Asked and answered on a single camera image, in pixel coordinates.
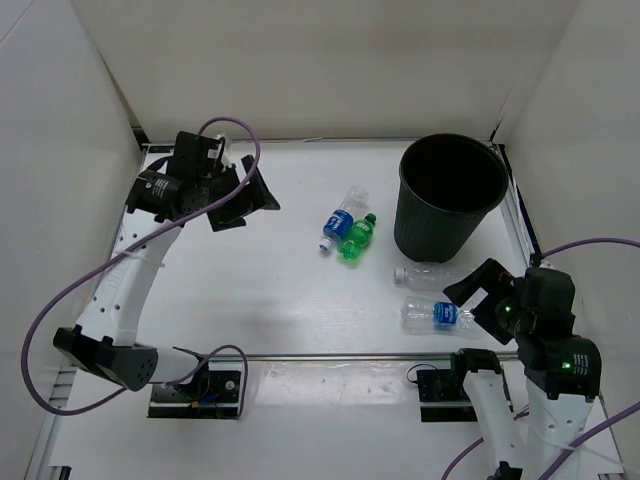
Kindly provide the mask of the blue label bottle white cap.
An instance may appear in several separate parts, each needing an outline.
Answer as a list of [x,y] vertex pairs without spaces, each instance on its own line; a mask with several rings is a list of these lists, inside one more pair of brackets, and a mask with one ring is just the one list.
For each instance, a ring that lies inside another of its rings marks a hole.
[[340,206],[333,211],[322,228],[319,249],[322,253],[329,253],[336,249],[346,238],[357,217],[367,206],[369,193],[359,186],[352,186],[347,192]]

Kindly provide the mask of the green plastic bottle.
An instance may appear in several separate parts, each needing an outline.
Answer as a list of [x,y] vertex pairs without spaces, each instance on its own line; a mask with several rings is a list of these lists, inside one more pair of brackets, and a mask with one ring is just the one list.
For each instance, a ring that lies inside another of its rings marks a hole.
[[343,260],[354,262],[359,259],[373,237],[376,221],[376,215],[368,213],[354,222],[338,248]]

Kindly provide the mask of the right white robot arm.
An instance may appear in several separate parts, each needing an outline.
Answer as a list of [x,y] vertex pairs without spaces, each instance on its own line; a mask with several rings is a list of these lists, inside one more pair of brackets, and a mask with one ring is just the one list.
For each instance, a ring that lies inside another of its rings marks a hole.
[[593,341],[573,332],[572,278],[542,267],[515,277],[488,259],[444,293],[462,306],[478,290],[486,295],[472,309],[472,318],[501,344],[516,342],[529,404],[528,434],[522,437],[504,395],[496,354],[470,348],[452,354],[449,387],[471,402],[487,448],[489,478],[577,478],[578,455],[565,467],[547,470],[561,454],[571,453],[600,391],[600,352]]

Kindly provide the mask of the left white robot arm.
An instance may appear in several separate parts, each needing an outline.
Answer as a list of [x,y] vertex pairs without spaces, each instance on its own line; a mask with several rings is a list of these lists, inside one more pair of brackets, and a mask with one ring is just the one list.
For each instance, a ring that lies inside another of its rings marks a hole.
[[118,238],[92,299],[72,327],[61,327],[53,345],[73,365],[130,391],[148,384],[175,385],[188,400],[206,395],[210,377],[201,357],[137,340],[141,313],[163,260],[193,214],[204,209],[215,232],[245,225],[247,215],[277,210],[256,167],[239,179],[223,136],[181,131],[173,151],[140,171],[125,202]]

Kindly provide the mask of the dark green plastic bin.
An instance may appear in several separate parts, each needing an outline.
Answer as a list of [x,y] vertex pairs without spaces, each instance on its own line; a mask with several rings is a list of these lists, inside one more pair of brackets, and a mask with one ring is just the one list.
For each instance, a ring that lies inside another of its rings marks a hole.
[[415,262],[445,263],[504,199],[508,173],[478,140],[439,133],[412,143],[399,163],[394,240]]

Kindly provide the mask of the clear unlabelled plastic bottle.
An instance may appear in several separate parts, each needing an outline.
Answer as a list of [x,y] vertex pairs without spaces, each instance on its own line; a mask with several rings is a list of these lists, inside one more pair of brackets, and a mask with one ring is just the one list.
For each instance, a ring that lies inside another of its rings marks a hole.
[[471,269],[440,264],[419,264],[397,267],[393,272],[394,283],[415,291],[442,291],[469,274]]

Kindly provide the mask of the clear Aquafina bottle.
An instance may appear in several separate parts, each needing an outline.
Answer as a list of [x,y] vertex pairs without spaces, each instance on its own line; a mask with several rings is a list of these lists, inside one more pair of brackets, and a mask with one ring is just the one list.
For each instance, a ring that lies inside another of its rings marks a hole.
[[476,337],[480,333],[470,311],[450,301],[407,297],[400,310],[402,330],[410,335]]

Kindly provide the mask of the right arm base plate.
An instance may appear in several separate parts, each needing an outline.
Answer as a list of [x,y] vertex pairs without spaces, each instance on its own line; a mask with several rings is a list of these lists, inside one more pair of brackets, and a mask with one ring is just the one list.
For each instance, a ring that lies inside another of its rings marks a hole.
[[419,363],[408,369],[406,380],[418,389],[423,423],[476,422],[476,412],[454,367]]

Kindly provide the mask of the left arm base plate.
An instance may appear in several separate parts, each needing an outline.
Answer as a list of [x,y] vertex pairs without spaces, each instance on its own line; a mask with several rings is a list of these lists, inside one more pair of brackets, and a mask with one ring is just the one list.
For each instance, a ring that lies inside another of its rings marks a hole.
[[150,419],[238,420],[244,408],[245,368],[241,362],[210,362],[188,383],[151,390]]

